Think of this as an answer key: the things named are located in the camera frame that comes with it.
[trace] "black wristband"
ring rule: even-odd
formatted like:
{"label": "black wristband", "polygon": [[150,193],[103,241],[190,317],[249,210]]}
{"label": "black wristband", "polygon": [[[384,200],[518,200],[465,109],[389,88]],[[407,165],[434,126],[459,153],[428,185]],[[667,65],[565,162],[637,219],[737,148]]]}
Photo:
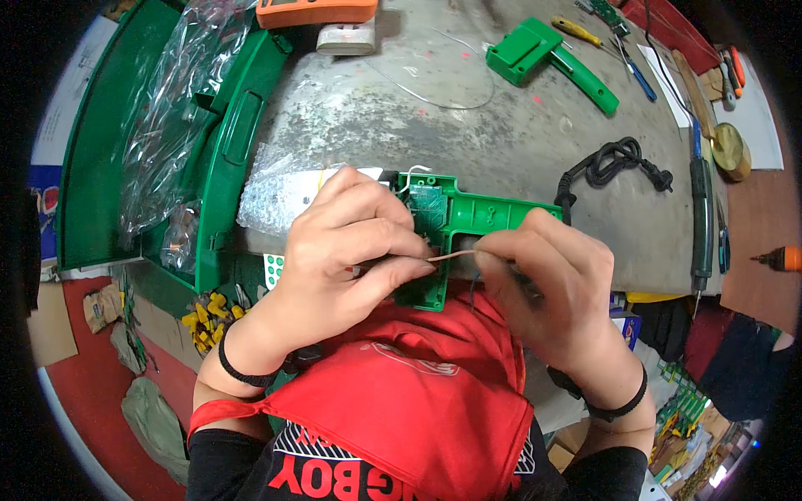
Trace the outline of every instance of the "black wristband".
{"label": "black wristband", "polygon": [[225,335],[220,339],[220,343],[217,345],[217,356],[220,358],[220,364],[225,369],[225,372],[229,373],[229,376],[236,379],[237,381],[244,382],[251,386],[255,386],[257,388],[267,388],[268,386],[273,384],[273,381],[276,380],[276,375],[278,371],[273,372],[271,374],[267,374],[265,376],[247,376],[238,370],[234,369],[231,364],[229,363],[229,359],[225,357],[225,351],[223,350],[223,344],[225,343]]}
{"label": "black wristband", "polygon": [[[604,419],[607,422],[613,422],[615,418],[620,418],[626,414],[632,412],[632,410],[641,403],[643,400],[643,396],[646,395],[646,386],[649,382],[649,377],[646,374],[646,367],[641,363],[641,367],[643,368],[643,381],[641,382],[641,388],[638,390],[638,393],[626,403],[623,407],[618,407],[617,409],[613,410],[604,410],[599,409],[598,407],[591,406],[587,401],[585,404],[588,406],[588,412],[594,418]],[[549,376],[554,381],[554,384],[561,387],[563,390],[568,391],[572,397],[574,398],[583,398],[582,390],[577,386],[577,383],[573,382],[571,378],[569,378],[565,373],[561,372],[560,370],[554,369],[553,367],[549,367],[546,370],[549,373]]]}

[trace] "hand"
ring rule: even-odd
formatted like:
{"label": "hand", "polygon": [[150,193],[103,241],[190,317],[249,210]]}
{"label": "hand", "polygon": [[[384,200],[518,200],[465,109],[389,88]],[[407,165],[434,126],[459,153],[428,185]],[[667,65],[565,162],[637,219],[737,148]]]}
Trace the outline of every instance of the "hand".
{"label": "hand", "polygon": [[[609,314],[613,253],[602,242],[536,208],[518,229],[491,233],[474,249],[476,266],[510,331],[545,364],[571,375],[617,342]],[[532,279],[541,296],[524,293],[508,261]]]}
{"label": "hand", "polygon": [[[345,332],[400,285],[435,270],[413,230],[409,210],[386,187],[341,169],[293,222],[282,278],[245,319],[269,318],[288,353]],[[387,254],[358,279],[345,270]]]}

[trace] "concrete work surface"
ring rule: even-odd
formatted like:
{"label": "concrete work surface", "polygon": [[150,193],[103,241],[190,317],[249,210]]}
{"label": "concrete work surface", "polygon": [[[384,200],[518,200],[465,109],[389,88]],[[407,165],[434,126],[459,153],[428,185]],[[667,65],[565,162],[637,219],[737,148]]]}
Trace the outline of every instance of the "concrete work surface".
{"label": "concrete work surface", "polygon": [[[458,177],[465,192],[551,204],[563,172],[604,143],[632,136],[645,158],[674,175],[674,192],[657,193],[637,170],[622,172],[603,189],[579,176],[572,188],[578,197],[573,226],[614,252],[613,290],[690,293],[691,142],[635,45],[646,45],[643,33],[631,23],[626,46],[657,92],[656,103],[647,100],[613,46],[597,49],[564,37],[572,54],[620,99],[612,117],[546,62],[524,88],[484,63],[488,45],[518,23],[535,17],[549,24],[554,15],[609,44],[605,23],[571,0],[385,0],[376,16],[377,53],[334,58],[312,47],[294,56],[270,97],[254,148],[266,143],[277,158],[291,154],[308,170],[346,162],[405,172],[422,164]],[[670,53],[659,52],[684,94]],[[690,106],[687,95],[685,100]],[[453,109],[466,107],[472,109]],[[717,174],[714,186],[726,211]],[[281,238],[248,229],[238,238],[252,253],[283,252]],[[706,294],[721,290],[715,257],[713,268]]]}

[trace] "green tool handle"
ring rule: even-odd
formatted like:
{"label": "green tool handle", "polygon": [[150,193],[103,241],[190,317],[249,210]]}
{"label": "green tool handle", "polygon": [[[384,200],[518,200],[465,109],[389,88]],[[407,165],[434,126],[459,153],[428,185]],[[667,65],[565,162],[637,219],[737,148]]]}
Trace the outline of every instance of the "green tool handle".
{"label": "green tool handle", "polygon": [[607,115],[613,114],[615,108],[618,107],[618,98],[592,71],[559,45],[552,49],[551,59],[552,64],[572,79],[602,111]]}
{"label": "green tool handle", "polygon": [[691,275],[694,291],[707,288],[713,275],[713,183],[705,159],[691,161],[691,195],[694,201],[694,252]]}

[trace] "yellow screwdriver handle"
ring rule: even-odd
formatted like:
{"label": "yellow screwdriver handle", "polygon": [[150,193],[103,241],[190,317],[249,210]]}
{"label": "yellow screwdriver handle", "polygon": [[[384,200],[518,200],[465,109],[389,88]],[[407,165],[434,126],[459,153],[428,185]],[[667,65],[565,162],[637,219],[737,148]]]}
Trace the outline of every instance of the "yellow screwdriver handle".
{"label": "yellow screwdriver handle", "polygon": [[575,22],[571,22],[566,18],[554,16],[552,18],[552,26],[557,28],[559,31],[563,31],[581,40],[585,40],[586,42],[592,43],[596,48],[601,48],[602,46],[602,41],[599,37],[594,37],[593,35],[590,34],[590,32],[588,32]]}

